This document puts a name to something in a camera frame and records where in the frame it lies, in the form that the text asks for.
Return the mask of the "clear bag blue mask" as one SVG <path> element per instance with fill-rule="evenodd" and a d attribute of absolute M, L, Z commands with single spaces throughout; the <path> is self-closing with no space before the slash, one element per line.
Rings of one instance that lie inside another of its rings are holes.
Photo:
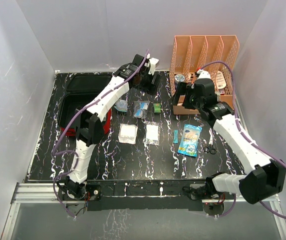
<path fill-rule="evenodd" d="M 122 113 L 126 113 L 128 110 L 128 102 L 126 100 L 123 99 L 119 99 L 114 108 L 118 111 L 118 112 L 122 112 Z"/>

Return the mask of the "white gauze pad packet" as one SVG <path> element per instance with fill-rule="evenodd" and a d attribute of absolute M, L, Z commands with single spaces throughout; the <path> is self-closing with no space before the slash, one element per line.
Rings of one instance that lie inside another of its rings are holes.
<path fill-rule="evenodd" d="M 118 135 L 118 140 L 120 143 L 125 143 L 125 144 L 136 144 L 136 137 L 137 137 L 137 130 L 138 127 L 133 124 L 121 124 L 120 125 L 120 130 L 119 130 L 119 135 Z"/>

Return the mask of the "clear bag white gauze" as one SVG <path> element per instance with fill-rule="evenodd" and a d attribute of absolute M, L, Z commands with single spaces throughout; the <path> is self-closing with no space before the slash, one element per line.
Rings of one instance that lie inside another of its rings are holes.
<path fill-rule="evenodd" d="M 157 122 L 146 122 L 145 129 L 143 143 L 158 146 L 160 141 L 160 125 Z"/>

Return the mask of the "small green medicine box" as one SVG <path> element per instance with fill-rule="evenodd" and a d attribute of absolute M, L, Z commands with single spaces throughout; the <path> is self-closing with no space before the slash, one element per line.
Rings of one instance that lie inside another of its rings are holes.
<path fill-rule="evenodd" d="M 162 105 L 160 103 L 154 103 L 153 108 L 154 108 L 154 113 L 160 114 L 162 110 Z"/>

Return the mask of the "brown bottle orange cap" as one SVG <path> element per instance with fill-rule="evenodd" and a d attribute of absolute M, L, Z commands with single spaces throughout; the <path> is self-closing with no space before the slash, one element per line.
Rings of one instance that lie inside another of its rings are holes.
<path fill-rule="evenodd" d="M 138 86 L 138 85 L 140 85 L 141 81 L 142 81 L 142 77 L 141 77 L 141 75 L 138 74 L 133 78 L 132 83 L 133 83 L 133 85 Z"/>

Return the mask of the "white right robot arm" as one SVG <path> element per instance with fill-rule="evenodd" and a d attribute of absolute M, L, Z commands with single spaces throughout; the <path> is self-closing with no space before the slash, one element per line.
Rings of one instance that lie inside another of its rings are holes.
<path fill-rule="evenodd" d="M 286 168 L 254 147 L 254 140 L 240 125 L 234 110 L 227 102 L 218 99 L 210 74 L 200 69 L 197 77 L 194 83 L 178 83 L 173 102 L 184 96 L 182 106 L 198 110 L 201 117 L 227 142 L 245 170 L 244 175 L 219 172 L 209 176 L 197 193 L 215 199 L 223 192 L 229 192 L 242 195 L 250 204 L 280 193 L 285 183 Z"/>

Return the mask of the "clear bag blue bandage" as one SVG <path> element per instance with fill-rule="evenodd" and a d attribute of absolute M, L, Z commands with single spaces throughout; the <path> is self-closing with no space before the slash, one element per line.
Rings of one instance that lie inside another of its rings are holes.
<path fill-rule="evenodd" d="M 147 115 L 149 101 L 135 101 L 133 117 L 144 119 Z"/>

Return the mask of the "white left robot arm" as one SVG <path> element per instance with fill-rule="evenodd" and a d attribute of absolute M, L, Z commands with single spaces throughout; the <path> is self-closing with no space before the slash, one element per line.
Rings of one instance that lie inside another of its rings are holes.
<path fill-rule="evenodd" d="M 136 54 L 133 61 L 122 65 L 112 76 L 108 85 L 89 104 L 77 112 L 76 149 L 72 168 L 64 180 L 61 191 L 70 198 L 82 199 L 86 194 L 84 182 L 95 146 L 105 133 L 104 118 L 116 102 L 131 88 L 149 95 L 157 92 L 160 75 L 155 72 L 159 65 L 157 58 L 150 54 Z"/>

